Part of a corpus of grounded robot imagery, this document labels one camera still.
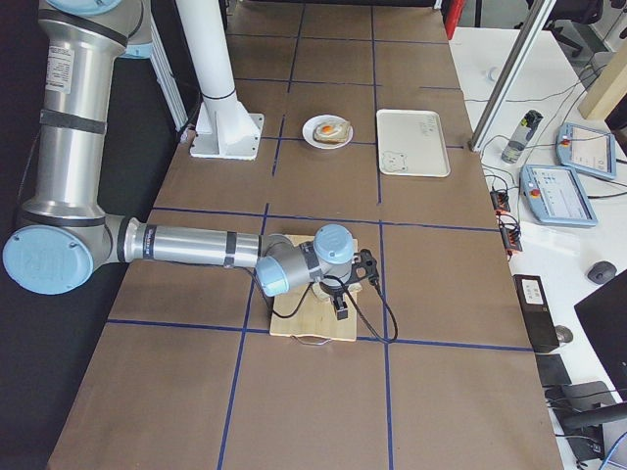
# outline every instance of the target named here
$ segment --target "white mounting bracket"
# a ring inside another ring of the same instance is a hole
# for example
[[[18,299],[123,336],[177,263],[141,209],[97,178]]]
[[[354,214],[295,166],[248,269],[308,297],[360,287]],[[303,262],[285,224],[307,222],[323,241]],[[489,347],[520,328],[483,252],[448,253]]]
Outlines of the white mounting bracket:
[[[216,129],[212,126],[205,103],[202,104],[198,122],[196,123],[196,138],[192,143],[190,154],[192,157],[204,159],[233,159],[233,160],[254,160],[259,151],[264,128],[264,115],[248,113],[244,106],[237,102],[238,120],[242,124],[242,132],[233,133],[233,129],[227,129],[224,124],[220,125],[224,119],[220,119],[220,113],[216,112],[214,122]],[[236,134],[239,140],[229,142],[226,134]]]

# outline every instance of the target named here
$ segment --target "computer monitor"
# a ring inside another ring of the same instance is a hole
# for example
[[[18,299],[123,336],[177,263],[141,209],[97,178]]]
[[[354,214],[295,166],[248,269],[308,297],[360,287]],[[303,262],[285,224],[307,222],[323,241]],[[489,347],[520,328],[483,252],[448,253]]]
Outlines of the computer monitor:
[[[575,306],[581,326],[617,389],[627,389],[627,270]],[[627,400],[627,390],[620,396]]]

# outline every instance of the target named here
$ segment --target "wooden block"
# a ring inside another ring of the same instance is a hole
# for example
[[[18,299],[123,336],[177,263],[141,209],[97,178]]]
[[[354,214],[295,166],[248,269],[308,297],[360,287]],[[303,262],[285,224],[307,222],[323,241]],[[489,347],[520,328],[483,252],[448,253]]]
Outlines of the wooden block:
[[[314,238],[303,235],[288,235],[287,237],[294,245]],[[354,250],[357,251],[357,240],[354,239],[353,244]],[[357,301],[357,291],[361,289],[361,286],[359,284],[355,286],[359,287],[350,290]],[[306,289],[307,286],[302,286],[275,297],[274,310],[285,315],[291,313]],[[314,285],[296,315],[291,318],[272,316],[270,335],[296,337],[312,344],[319,343],[320,340],[355,341],[357,339],[357,312],[348,300],[347,304],[349,306],[348,318],[337,320],[328,296],[325,298],[319,288]]]
[[[627,46],[622,45],[579,105],[585,119],[607,118],[627,93]]]

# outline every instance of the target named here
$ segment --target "white desk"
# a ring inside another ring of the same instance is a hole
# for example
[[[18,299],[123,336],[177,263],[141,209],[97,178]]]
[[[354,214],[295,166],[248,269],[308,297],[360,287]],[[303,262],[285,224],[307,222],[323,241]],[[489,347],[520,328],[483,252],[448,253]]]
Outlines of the white desk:
[[[487,100],[495,85],[495,79],[509,54],[518,31],[507,29],[475,29],[459,27],[451,41],[451,49],[458,70],[459,82],[466,100]],[[577,83],[579,78],[564,57],[561,49],[549,32],[542,32],[534,46],[519,77],[511,88],[509,100],[544,98],[565,90]],[[570,105],[583,91],[581,84],[572,94],[565,93],[544,101],[528,103],[504,103],[499,115],[490,129],[489,137],[502,134],[509,138],[524,114],[531,110],[539,111],[544,119],[530,146],[553,144],[557,129],[564,119]],[[555,119],[553,116],[566,99]],[[466,101],[470,123],[474,128],[486,103]],[[583,123],[589,127],[607,130],[602,121],[586,121],[575,105],[568,115],[568,121]],[[517,164],[505,164],[501,161],[501,151],[507,139],[497,138],[484,149],[483,162],[509,171],[518,182],[518,172],[526,160],[531,164],[556,165],[555,150],[551,147],[536,148],[524,152]],[[617,157],[625,156],[617,148]],[[627,183],[627,165],[618,166],[616,181]],[[498,173],[508,180],[504,173]],[[594,178],[581,176],[588,195],[603,195],[622,192],[625,188],[610,185]],[[605,371],[592,349],[577,319],[574,305],[587,297],[599,286],[586,278],[586,272],[596,261],[605,259],[616,265],[618,272],[627,268],[627,249],[625,247],[625,227],[627,227],[627,198],[593,200],[593,208],[599,219],[599,225],[590,229],[545,227],[538,225],[528,210],[526,201],[519,204],[517,191],[509,192],[512,212],[521,221],[522,247],[524,252],[514,255],[509,263],[512,274],[535,274],[542,277],[547,300],[555,325],[568,327],[574,335],[574,341],[557,353],[570,374],[573,384],[602,380],[613,389]],[[575,460],[568,443],[558,440],[564,467],[574,469]]]

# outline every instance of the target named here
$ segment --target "computer mouse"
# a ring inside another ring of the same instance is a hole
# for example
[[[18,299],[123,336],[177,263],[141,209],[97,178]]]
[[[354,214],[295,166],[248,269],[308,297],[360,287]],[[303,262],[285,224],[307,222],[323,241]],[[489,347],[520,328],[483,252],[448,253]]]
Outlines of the computer mouse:
[[[604,284],[616,275],[616,266],[609,261],[595,262],[588,271],[588,279],[595,284]]]

